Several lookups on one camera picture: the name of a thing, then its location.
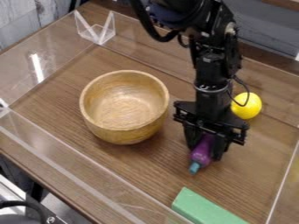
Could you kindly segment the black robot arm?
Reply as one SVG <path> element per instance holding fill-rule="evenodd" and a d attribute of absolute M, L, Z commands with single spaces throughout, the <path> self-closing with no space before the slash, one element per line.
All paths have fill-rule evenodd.
<path fill-rule="evenodd" d="M 242 80 L 238 28 L 222 0 L 129 0 L 145 32 L 158 42 L 177 39 L 196 70 L 194 100 L 173 103 L 189 149 L 210 136 L 209 156 L 220 160 L 230 144 L 244 144 L 248 124 L 230 109 L 232 88 Z"/>

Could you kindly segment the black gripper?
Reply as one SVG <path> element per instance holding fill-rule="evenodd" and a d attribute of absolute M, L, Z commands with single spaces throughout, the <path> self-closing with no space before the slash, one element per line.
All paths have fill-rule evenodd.
<path fill-rule="evenodd" d="M 205 133 L 214 136 L 210 158 L 221 160 L 229 144 L 245 143 L 248 124 L 232 113 L 232 85 L 218 89 L 194 88 L 194 101 L 174 101 L 173 120 L 181 124 L 185 143 L 192 151 Z"/>

